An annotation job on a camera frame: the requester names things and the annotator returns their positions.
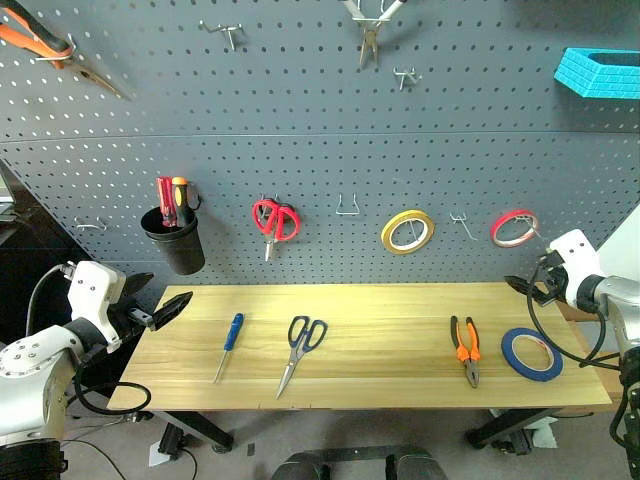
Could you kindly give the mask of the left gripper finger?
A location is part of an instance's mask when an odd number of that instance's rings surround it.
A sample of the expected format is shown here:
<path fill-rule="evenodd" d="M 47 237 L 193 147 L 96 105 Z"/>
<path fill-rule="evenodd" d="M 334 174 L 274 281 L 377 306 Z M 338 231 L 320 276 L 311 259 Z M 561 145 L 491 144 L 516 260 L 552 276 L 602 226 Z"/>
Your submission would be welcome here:
<path fill-rule="evenodd" d="M 121 291 L 120 302 L 136 300 L 136 295 L 153 279 L 154 274 L 150 272 L 127 276 Z"/>
<path fill-rule="evenodd" d="M 193 297 L 193 292 L 176 295 L 165 302 L 161 308 L 152 314 L 149 323 L 151 331 L 157 331 L 173 321 L 187 307 Z"/>

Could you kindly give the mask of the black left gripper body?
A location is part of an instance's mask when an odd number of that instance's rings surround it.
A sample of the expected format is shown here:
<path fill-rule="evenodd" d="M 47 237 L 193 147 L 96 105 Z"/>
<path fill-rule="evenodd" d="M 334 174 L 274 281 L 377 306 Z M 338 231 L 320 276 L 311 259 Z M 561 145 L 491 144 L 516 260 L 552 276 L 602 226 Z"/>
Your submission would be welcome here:
<path fill-rule="evenodd" d="M 101 308 L 106 315 L 103 336 L 107 346 L 127 343 L 153 323 L 153 314 L 145 311 L 134 296 L 126 296 L 116 303 L 104 300 Z"/>

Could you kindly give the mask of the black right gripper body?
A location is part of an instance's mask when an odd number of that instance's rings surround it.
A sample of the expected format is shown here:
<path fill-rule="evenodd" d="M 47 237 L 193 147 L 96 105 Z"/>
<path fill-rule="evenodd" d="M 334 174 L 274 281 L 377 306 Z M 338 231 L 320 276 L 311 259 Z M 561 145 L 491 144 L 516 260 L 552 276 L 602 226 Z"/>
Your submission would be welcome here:
<path fill-rule="evenodd" d="M 537 262 L 536 281 L 541 281 L 546 290 L 553 293 L 553 301 L 566 300 L 568 274 L 563 266 L 564 260 L 557 251 L 542 255 Z"/>

